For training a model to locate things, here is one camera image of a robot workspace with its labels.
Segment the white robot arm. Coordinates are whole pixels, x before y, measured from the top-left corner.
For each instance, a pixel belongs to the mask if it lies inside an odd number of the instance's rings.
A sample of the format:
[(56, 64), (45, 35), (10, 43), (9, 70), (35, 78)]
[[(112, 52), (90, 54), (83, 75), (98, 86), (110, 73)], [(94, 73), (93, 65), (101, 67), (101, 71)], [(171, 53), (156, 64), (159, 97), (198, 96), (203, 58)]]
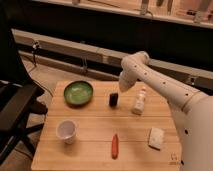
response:
[(213, 171), (213, 96), (151, 69), (149, 61), (145, 51), (122, 59), (120, 91), (141, 80), (176, 105), (186, 114), (180, 171)]

